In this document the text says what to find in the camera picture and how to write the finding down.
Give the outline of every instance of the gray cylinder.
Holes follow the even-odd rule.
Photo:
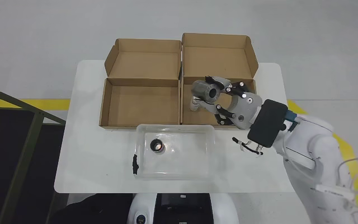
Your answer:
[[[208,84],[205,81],[197,80],[191,85],[191,93],[206,102],[215,102],[219,98],[220,89],[215,84]]]

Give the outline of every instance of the blue connector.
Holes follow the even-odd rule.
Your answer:
[[[295,122],[295,118],[297,117],[297,114],[292,112],[291,110],[287,110],[287,113],[285,115],[285,120],[288,120],[289,122]]]

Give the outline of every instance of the metal railing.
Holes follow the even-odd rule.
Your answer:
[[[44,118],[53,120],[57,122],[58,125],[65,125],[66,121],[43,110],[40,110],[30,104],[27,104],[17,98],[4,94],[3,92],[0,92],[0,100],[14,104],[20,107],[22,110],[31,111],[34,113],[30,129],[27,133],[25,143],[23,144],[15,172],[0,213],[0,224],[10,224],[21,194],[21,189],[25,181],[27,170],[30,166],[32,155],[35,150],[36,142],[39,137]]]

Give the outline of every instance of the cylindrical object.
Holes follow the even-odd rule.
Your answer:
[[[205,81],[197,80],[191,86],[191,93],[206,102],[215,102],[219,98],[220,89],[215,84],[208,84]]]
[[[164,144],[160,139],[156,138],[150,143],[150,149],[153,152],[162,152],[164,149]]]
[[[199,104],[196,102],[196,100],[194,100],[194,98],[191,99],[189,108],[190,108],[191,111],[197,111],[198,110]]]

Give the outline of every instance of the white cable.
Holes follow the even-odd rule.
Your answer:
[[[351,161],[355,161],[355,160],[358,160],[358,157],[351,158],[351,159],[349,159],[349,160],[343,161],[343,162],[341,162],[341,163],[338,165],[338,167],[337,167],[338,180],[337,180],[337,181],[338,181],[339,184],[342,184],[342,183],[341,183],[341,174],[340,174],[340,168],[341,168],[341,166],[342,166],[343,164],[347,163],[347,162],[351,162]]]
[[[356,179],[358,178],[358,174],[354,175],[354,177],[352,178],[352,182],[349,183],[349,188],[352,189],[354,186],[354,182],[356,181]]]
[[[312,180],[313,182],[315,182],[315,179],[311,176],[309,176],[308,174],[306,174],[305,172],[303,172],[300,168],[298,168],[298,166],[296,165],[296,163],[294,161],[292,161],[292,159],[288,156],[287,151],[286,151],[286,144],[285,141],[291,136],[292,132],[287,132],[284,136],[284,138],[282,139],[282,147],[283,150],[285,152],[286,158],[290,161],[290,163],[292,164],[292,166],[298,171],[300,172],[302,175],[304,175],[306,178],[308,178],[309,180]]]

